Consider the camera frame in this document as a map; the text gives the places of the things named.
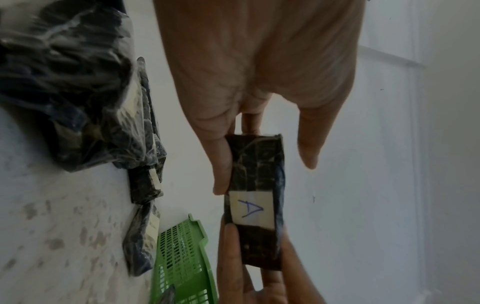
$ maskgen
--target paper label with letter a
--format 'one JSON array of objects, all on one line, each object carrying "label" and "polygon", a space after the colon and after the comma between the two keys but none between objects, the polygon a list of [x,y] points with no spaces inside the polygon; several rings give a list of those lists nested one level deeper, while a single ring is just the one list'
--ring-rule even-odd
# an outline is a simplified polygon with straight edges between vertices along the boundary
[{"label": "paper label with letter a", "polygon": [[235,224],[275,230],[274,196],[268,191],[229,191]]}]

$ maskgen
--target person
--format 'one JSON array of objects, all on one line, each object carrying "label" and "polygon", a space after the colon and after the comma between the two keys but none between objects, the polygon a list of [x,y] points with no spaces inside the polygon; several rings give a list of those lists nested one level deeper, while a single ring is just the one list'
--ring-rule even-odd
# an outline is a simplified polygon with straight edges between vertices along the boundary
[{"label": "person", "polygon": [[[225,136],[234,132],[235,117],[241,114],[244,134],[259,134],[272,93],[298,106],[298,152],[314,169],[354,83],[365,0],[154,0],[154,6],[181,108],[212,165],[214,194],[230,184]],[[264,289],[254,292],[235,226],[222,229],[221,303],[323,303],[287,237],[282,275],[262,270]]]}]

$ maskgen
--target human hand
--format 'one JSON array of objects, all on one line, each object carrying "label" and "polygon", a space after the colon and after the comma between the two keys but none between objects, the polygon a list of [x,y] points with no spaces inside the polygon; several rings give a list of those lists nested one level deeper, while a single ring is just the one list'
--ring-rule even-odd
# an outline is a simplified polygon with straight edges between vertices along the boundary
[{"label": "human hand", "polygon": [[183,112],[211,164],[213,192],[230,184],[225,135],[242,113],[259,134],[272,93],[299,108],[298,151],[308,168],[353,85],[363,0],[154,0]]},{"label": "human hand", "polygon": [[325,304],[312,284],[286,234],[281,244],[282,272],[261,269],[263,289],[255,291],[242,265],[240,241],[234,224],[220,224],[216,280],[219,304]]}]

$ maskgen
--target green plastic basket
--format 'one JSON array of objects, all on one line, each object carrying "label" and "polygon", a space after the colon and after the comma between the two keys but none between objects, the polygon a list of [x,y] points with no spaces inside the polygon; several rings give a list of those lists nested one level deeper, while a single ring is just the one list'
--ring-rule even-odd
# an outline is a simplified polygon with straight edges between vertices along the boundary
[{"label": "green plastic basket", "polygon": [[188,220],[158,237],[150,304],[156,304],[170,285],[176,304],[217,304],[214,276],[205,245],[209,241],[199,220]]}]

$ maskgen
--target skin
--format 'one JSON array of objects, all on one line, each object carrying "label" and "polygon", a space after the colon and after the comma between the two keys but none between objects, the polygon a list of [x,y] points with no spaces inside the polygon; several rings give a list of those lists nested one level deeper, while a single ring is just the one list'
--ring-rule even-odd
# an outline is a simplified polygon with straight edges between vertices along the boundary
[{"label": "skin", "polygon": [[235,225],[220,225],[216,277],[219,304],[325,304],[287,234],[281,244],[282,272],[261,269],[263,289],[255,291],[249,272],[242,265],[239,233]]},{"label": "skin", "polygon": [[225,135],[242,114],[259,134],[272,93],[299,109],[298,151],[314,169],[352,88],[364,0],[155,0],[178,99],[213,168],[230,183]]}]

